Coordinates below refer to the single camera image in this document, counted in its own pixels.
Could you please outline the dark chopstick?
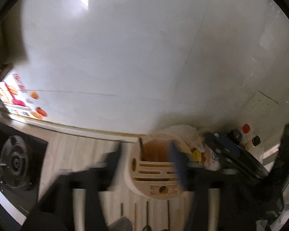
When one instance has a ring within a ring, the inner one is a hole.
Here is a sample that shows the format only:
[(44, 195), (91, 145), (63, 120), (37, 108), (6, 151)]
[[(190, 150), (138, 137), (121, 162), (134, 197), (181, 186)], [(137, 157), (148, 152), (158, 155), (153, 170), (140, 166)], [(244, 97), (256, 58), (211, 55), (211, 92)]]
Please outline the dark chopstick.
[(144, 159), (144, 146), (143, 146), (142, 137), (140, 137), (138, 141), (139, 141), (139, 148), (140, 148), (140, 159), (142, 161), (145, 161), (145, 159)]
[(167, 200), (167, 230), (171, 230), (171, 225), (170, 225), (170, 201)]
[(123, 203), (120, 204), (120, 217), (123, 217), (124, 214), (124, 205)]
[(149, 201), (146, 202), (146, 223), (145, 223), (145, 231), (149, 230)]

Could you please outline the striped cat kitchen mat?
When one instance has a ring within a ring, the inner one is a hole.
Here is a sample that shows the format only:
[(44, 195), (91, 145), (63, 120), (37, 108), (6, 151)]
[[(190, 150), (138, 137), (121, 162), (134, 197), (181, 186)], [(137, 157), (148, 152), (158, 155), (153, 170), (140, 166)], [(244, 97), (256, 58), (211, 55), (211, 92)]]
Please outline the striped cat kitchen mat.
[[(176, 136), (157, 133), (141, 137), (127, 153), (124, 178), (134, 193), (149, 199), (169, 202), (187, 191), (178, 180), (170, 162), (170, 144), (177, 144), (180, 151), (190, 155), (187, 144)], [(124, 144), (118, 142), (113, 152), (106, 153), (100, 166), (83, 171), (62, 174), (49, 186), (38, 202), (38, 209), (51, 217), (55, 230), (75, 230), (73, 191), (84, 189), (85, 230), (108, 230), (99, 193), (113, 184), (120, 164)]]

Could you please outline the orange seasoning packet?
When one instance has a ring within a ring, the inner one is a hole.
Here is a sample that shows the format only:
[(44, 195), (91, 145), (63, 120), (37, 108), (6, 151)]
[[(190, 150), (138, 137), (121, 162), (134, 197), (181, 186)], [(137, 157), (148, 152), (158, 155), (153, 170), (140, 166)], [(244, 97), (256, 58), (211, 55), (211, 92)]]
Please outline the orange seasoning packet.
[(204, 145), (204, 162), (205, 169), (218, 171), (220, 169), (219, 157), (209, 146)]

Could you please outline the black cap sauce bottle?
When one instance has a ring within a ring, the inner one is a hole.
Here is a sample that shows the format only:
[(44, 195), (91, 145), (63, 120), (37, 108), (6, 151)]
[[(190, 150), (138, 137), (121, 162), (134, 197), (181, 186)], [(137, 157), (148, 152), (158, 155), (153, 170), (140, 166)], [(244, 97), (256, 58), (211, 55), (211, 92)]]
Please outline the black cap sauce bottle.
[(247, 150), (250, 150), (256, 146), (258, 146), (259, 144), (261, 143), (261, 139), (259, 136), (255, 136), (253, 137), (250, 141), (248, 141), (246, 144), (245, 144), (245, 148)]

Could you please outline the red cap sauce bottle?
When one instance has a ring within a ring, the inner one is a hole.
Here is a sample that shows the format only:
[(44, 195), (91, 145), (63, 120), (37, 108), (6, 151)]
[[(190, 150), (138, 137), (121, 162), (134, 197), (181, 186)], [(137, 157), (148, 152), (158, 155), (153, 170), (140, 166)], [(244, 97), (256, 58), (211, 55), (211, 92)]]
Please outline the red cap sauce bottle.
[(241, 134), (242, 134), (242, 139), (245, 140), (249, 137), (251, 133), (251, 127), (249, 124), (244, 124), (242, 127), (241, 127)]

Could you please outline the yellow seasoning box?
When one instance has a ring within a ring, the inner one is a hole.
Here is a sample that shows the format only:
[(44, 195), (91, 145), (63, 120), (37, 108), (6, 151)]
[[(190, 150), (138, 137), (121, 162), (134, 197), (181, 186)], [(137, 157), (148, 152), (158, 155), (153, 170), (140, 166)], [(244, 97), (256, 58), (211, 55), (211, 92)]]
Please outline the yellow seasoning box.
[(202, 163), (202, 153), (198, 149), (195, 149), (192, 152), (192, 161), (197, 162), (199, 164)]

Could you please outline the black glass gas stove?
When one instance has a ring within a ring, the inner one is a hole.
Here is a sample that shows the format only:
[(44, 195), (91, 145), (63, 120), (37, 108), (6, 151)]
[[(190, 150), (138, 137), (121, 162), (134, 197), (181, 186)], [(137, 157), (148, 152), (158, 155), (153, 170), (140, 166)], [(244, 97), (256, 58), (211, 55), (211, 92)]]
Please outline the black glass gas stove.
[(0, 122), (0, 190), (22, 214), (37, 203), (48, 142)]

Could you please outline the cream round utensil holder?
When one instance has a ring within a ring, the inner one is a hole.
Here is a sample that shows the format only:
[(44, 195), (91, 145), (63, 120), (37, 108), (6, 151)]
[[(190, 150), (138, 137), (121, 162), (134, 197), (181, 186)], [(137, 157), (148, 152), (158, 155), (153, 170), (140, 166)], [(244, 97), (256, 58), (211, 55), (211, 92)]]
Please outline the cream round utensil holder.
[(170, 200), (180, 196), (181, 189), (169, 158), (168, 148), (176, 142), (181, 152), (191, 156), (189, 146), (180, 138), (157, 132), (142, 135), (144, 159), (140, 159), (139, 139), (127, 152), (125, 182), (134, 193), (157, 200)]

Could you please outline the white wall outlet left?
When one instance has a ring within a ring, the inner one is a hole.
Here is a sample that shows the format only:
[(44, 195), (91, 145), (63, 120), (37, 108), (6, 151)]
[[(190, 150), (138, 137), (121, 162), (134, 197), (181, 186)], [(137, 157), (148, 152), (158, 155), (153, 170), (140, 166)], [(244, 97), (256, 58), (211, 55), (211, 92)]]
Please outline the white wall outlet left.
[(255, 112), (269, 99), (268, 96), (261, 92), (256, 92), (251, 99), (242, 107), (244, 112)]

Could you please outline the white wall outlet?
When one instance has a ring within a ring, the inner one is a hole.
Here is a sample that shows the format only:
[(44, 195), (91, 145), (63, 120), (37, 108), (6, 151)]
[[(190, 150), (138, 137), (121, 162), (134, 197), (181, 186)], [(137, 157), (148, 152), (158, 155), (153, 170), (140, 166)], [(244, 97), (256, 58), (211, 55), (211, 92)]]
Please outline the white wall outlet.
[(271, 98), (267, 98), (263, 105), (260, 107), (260, 112), (262, 114), (268, 114), (273, 112), (279, 104)]
[(244, 112), (255, 112), (269, 99), (268, 96), (261, 92), (256, 92), (251, 99), (242, 107)]

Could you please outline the white wall outlet middle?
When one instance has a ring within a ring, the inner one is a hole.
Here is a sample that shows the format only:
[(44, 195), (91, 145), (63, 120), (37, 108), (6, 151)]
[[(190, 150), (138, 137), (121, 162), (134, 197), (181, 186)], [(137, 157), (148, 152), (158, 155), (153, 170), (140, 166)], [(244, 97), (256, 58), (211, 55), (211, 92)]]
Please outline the white wall outlet middle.
[(273, 112), (279, 104), (271, 98), (267, 98), (263, 105), (260, 107), (260, 112), (262, 114), (268, 114)]

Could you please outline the colourful wall stickers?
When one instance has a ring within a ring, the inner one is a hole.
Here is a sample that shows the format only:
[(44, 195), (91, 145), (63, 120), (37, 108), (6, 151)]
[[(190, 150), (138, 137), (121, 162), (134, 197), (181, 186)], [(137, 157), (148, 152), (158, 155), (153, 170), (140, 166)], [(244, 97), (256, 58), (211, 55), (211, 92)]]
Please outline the colourful wall stickers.
[(26, 89), (20, 75), (15, 72), (0, 81), (0, 109), (38, 120), (48, 117), (38, 92)]

